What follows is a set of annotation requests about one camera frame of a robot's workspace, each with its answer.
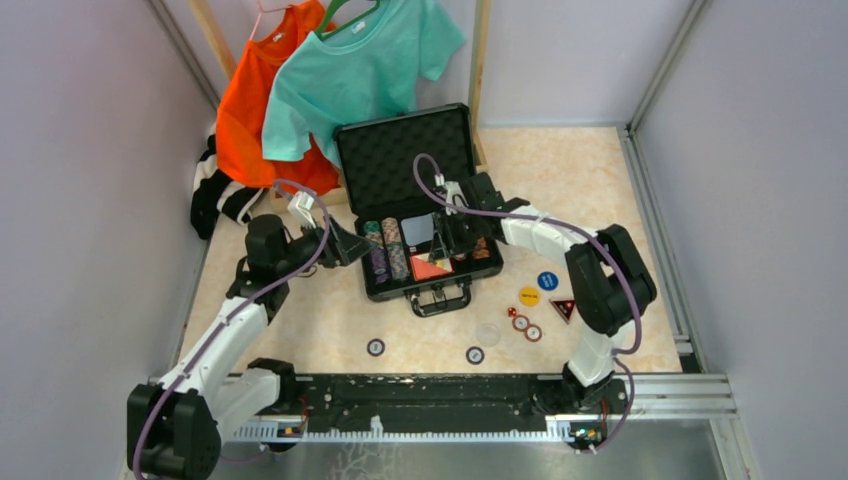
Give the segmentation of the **red playing card box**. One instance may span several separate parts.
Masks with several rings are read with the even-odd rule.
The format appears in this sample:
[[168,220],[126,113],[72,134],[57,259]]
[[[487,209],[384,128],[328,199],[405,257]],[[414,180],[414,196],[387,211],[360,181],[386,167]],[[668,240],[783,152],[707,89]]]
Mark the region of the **red playing card box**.
[[429,280],[454,273],[452,260],[449,258],[431,261],[427,253],[422,253],[412,255],[409,260],[415,281]]

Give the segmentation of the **black poker set case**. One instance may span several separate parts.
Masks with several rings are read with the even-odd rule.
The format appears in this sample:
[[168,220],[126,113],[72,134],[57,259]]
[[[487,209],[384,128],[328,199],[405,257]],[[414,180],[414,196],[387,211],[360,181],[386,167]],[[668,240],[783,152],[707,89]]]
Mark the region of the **black poker set case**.
[[[333,140],[342,162],[349,206],[355,216],[356,233],[365,236],[367,221],[404,218],[440,209],[423,191],[435,186],[434,176],[461,182],[476,175],[471,119],[468,107],[452,103],[377,120],[340,126]],[[413,313],[429,317],[467,307],[472,301],[473,281],[498,274],[503,258],[493,239],[485,238],[491,257],[474,260],[472,252],[463,261],[452,260],[454,273],[415,281],[402,242],[410,276],[405,281],[392,277],[377,285],[370,253],[362,261],[367,297],[383,302],[404,297]],[[418,246],[418,254],[429,253],[430,244]]]

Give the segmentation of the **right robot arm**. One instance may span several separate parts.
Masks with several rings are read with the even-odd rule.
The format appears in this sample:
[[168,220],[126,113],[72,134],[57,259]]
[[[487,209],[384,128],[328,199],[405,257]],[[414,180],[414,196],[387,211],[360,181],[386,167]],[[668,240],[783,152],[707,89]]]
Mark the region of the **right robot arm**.
[[566,268],[576,309],[587,327],[565,365],[563,398],[576,412],[602,398],[601,384],[619,354],[642,338],[641,317],[657,287],[623,226],[590,230],[559,220],[525,199],[505,199],[486,173],[464,181],[435,177],[424,193],[440,204],[434,214],[436,258],[470,252],[480,238],[521,247]]

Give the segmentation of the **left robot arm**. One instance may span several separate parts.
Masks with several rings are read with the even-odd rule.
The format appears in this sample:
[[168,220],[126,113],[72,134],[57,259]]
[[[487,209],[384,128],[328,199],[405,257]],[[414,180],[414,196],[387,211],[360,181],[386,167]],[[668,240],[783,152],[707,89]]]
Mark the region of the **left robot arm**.
[[127,466],[138,479],[206,479],[226,440],[270,408],[292,411],[300,399],[292,365],[258,359],[233,367],[286,301],[292,278],[313,265],[332,269],[367,256],[375,244],[332,216],[308,220],[290,238],[273,214],[247,227],[246,254],[220,310],[189,353],[160,379],[136,385],[126,403]]

